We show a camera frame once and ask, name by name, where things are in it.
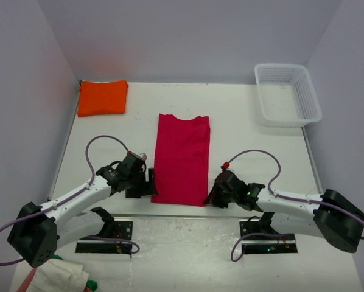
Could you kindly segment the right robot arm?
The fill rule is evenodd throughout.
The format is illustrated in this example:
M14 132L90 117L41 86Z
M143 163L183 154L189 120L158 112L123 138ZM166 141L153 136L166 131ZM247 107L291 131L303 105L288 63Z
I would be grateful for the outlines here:
M235 203L246 211L262 213L258 231L263 238L304 234L323 238L348 253L357 251L364 228L364 213L334 190L313 195L273 195L265 185L246 184L229 170L216 177L203 203L218 208Z

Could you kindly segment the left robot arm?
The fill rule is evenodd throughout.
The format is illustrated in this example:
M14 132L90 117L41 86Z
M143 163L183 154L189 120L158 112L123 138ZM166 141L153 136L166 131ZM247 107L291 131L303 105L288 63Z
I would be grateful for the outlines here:
M126 198L155 195L155 172L145 157L129 152L122 161L92 171L89 181L55 200L24 205L8 243L31 267L37 268L68 243L86 237L106 239L113 234L113 217L95 204L115 193Z

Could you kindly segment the magenta t shirt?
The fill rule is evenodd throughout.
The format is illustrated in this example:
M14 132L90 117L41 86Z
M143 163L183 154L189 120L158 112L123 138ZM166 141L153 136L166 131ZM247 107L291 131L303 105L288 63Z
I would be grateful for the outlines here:
M203 207L208 195L211 127L208 116L182 120L160 114L154 172L156 204Z

